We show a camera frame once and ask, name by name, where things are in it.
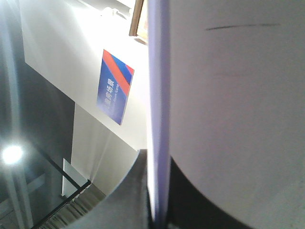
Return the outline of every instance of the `ceiling light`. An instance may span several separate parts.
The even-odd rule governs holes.
[[[20,146],[9,146],[2,152],[2,158],[5,164],[11,165],[18,162],[22,157],[23,151]]]

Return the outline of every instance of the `glass railing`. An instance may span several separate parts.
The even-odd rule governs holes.
[[[1,163],[0,229],[39,228],[91,184],[65,159],[55,160],[32,150],[14,165]]]

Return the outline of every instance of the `red stripe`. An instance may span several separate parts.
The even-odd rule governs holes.
[[[107,64],[110,72],[113,74],[115,80],[118,82],[119,86],[123,90],[124,94],[127,96],[130,86],[126,81],[124,75],[122,74],[121,70],[119,69],[118,65],[114,61],[113,57],[106,50],[104,50],[103,59]]]
[[[128,65],[126,65],[127,69],[129,70],[130,74],[133,75],[134,73],[134,69],[132,69],[131,67],[129,67]]]

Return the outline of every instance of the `staircase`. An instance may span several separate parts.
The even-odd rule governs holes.
[[[95,186],[90,185],[77,198],[61,208],[49,218],[39,229],[61,229],[86,215],[94,206],[105,198]]]

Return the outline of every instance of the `metal frame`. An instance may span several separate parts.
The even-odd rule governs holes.
[[[129,30],[129,36],[137,36],[143,2],[144,0],[136,0],[135,2],[133,14],[132,14],[132,23],[130,25],[130,30]]]
[[[77,189],[71,196],[69,196],[67,199],[65,199],[61,204],[59,204],[53,211],[51,211],[48,215],[46,215],[42,220],[40,220],[37,224],[35,224],[34,227],[32,227],[31,229],[39,228],[49,218],[51,218],[56,212],[58,212],[66,204],[71,202],[78,194],[80,194],[82,191],[84,191],[90,184],[91,184],[91,181],[88,180],[83,186],[81,186],[79,189]]]
[[[58,166],[44,150],[42,150],[37,145],[35,145],[35,147],[38,153],[42,155],[57,171],[59,171],[73,186],[75,186],[77,190],[71,196],[65,199],[61,204],[59,204],[54,210],[52,210],[48,215],[46,215],[43,219],[36,223],[31,229],[38,229],[56,212],[58,212],[62,207],[71,202],[78,194],[84,191],[91,184],[91,181],[87,180],[87,182],[83,186],[79,186],[79,184],[77,184],[60,166]]]

